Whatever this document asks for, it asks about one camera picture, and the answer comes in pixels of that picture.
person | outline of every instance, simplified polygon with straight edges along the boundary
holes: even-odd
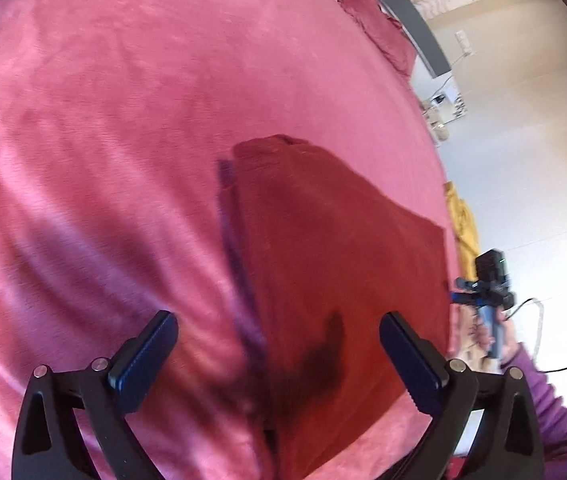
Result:
[[[516,366],[528,381],[539,420],[545,456],[545,480],[567,480],[567,407],[557,397],[547,375],[537,370],[525,346],[519,342],[515,323],[500,312],[503,325],[502,370]],[[483,350],[493,342],[488,329],[480,324],[473,335]]]

purple sweater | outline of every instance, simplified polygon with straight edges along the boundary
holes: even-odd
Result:
[[[546,457],[545,480],[567,480],[567,408],[562,398],[555,396],[546,375],[535,368],[523,345],[504,368],[510,366],[521,368],[530,386]]]

pink blanket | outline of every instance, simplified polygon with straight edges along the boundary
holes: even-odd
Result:
[[[416,101],[335,1],[0,0],[0,479],[33,368],[110,355],[158,308],[181,333],[130,418],[151,459],[166,479],[270,477],[218,164],[271,134],[444,226],[455,268]],[[313,476],[369,479],[423,424],[404,398]]]

blue gripper pad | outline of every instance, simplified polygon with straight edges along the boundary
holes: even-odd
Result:
[[[379,338],[417,409],[435,416],[443,409],[442,389],[448,384],[446,360],[421,339],[398,312],[381,318]]]
[[[160,310],[134,339],[129,339],[113,357],[108,382],[115,391],[123,414],[142,405],[161,367],[177,343],[179,326],[171,312]]]

gray panel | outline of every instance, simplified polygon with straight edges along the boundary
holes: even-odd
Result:
[[[410,0],[381,0],[381,2],[403,23],[413,43],[420,50],[423,62],[434,77],[452,70],[430,27]]]

